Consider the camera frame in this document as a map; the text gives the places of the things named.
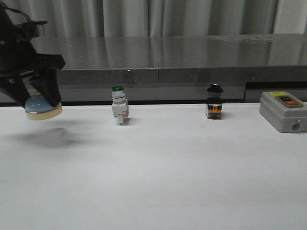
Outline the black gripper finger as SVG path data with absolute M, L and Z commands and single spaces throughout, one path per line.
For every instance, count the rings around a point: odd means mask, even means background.
M 1 78 L 0 91 L 9 96 L 23 108 L 25 108 L 25 103 L 30 97 L 30 94 L 21 79 L 16 79 L 10 82 L 7 78 Z
M 56 107 L 61 102 L 56 69 L 41 69 L 34 73 L 29 81 L 51 106 Z

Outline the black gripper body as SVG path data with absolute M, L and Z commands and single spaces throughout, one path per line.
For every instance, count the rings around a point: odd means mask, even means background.
M 21 14 L 25 22 L 14 24 L 7 11 Z M 61 54 L 37 53 L 31 39 L 37 36 L 37 26 L 47 21 L 34 21 L 24 12 L 0 5 L 0 77 L 19 76 L 28 71 L 41 70 L 48 67 L 62 69 L 65 61 Z

